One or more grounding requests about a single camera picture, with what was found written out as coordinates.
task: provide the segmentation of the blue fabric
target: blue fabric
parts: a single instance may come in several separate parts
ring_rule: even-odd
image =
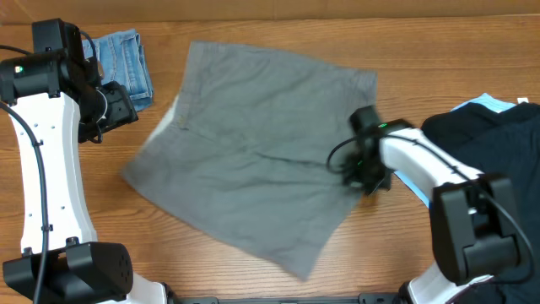
[[[93,39],[107,84],[113,80],[126,87],[136,111],[152,105],[154,87],[144,58],[141,37],[136,30],[126,30]],[[92,57],[92,47],[83,41],[85,57]]]
[[[482,105],[482,106],[485,106],[488,109],[490,109],[491,111],[494,111],[496,113],[501,113],[502,111],[509,110],[509,109],[511,109],[512,107],[514,107],[516,105],[516,104],[510,103],[510,102],[504,102],[504,101],[501,101],[501,100],[496,100],[495,98],[491,97],[489,94],[483,93],[482,95],[480,95],[477,98],[474,98],[474,99],[471,99],[469,101],[463,102],[459,106],[456,106],[455,108],[452,109],[452,111],[457,110],[457,109],[461,108],[462,106],[465,106],[466,104],[471,103],[471,102]],[[416,196],[418,198],[420,198],[420,200],[426,205],[426,207],[429,208],[429,199],[428,199],[428,197],[418,187],[416,187],[416,185],[414,185],[413,181],[411,181],[407,176],[405,176],[405,174],[403,174],[400,171],[396,171],[394,173],[396,174],[396,176],[399,179],[402,180],[402,182],[409,189],[411,189],[411,191],[413,191],[414,194],[416,194]]]

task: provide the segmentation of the gray cloth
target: gray cloth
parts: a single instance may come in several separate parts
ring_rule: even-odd
[[[360,193],[327,172],[375,103],[376,73],[253,46],[193,42],[181,92],[123,176],[220,241],[307,280]]]

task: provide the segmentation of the black cloth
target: black cloth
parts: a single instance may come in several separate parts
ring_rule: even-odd
[[[460,110],[458,115],[450,115]],[[429,140],[464,164],[511,179],[521,227],[540,263],[540,106],[521,104],[497,114],[469,104],[454,112],[430,118],[422,130]],[[528,265],[524,265],[500,278],[519,279],[527,271]],[[524,285],[482,285],[460,300],[473,302],[540,303],[540,274]]]

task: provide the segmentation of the wooden table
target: wooden table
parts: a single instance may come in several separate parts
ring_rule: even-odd
[[[396,178],[393,189],[359,203],[334,232],[307,282],[167,215],[118,175],[181,86],[191,41],[267,46],[379,73],[383,119],[420,125],[489,92],[540,100],[540,16],[435,19],[184,22],[81,25],[93,37],[136,28],[145,45],[155,104],[132,125],[82,144],[89,212],[103,242],[120,242],[133,267],[179,296],[351,296],[395,291],[433,261],[425,206]],[[32,50],[29,26],[0,27],[0,42]],[[14,56],[0,52],[2,59]],[[18,145],[0,115],[0,260],[19,257],[24,199]],[[0,303],[29,301],[0,283]]]

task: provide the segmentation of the brown wall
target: brown wall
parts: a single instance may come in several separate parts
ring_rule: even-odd
[[[538,0],[0,0],[0,22],[76,24],[232,19],[538,14]]]

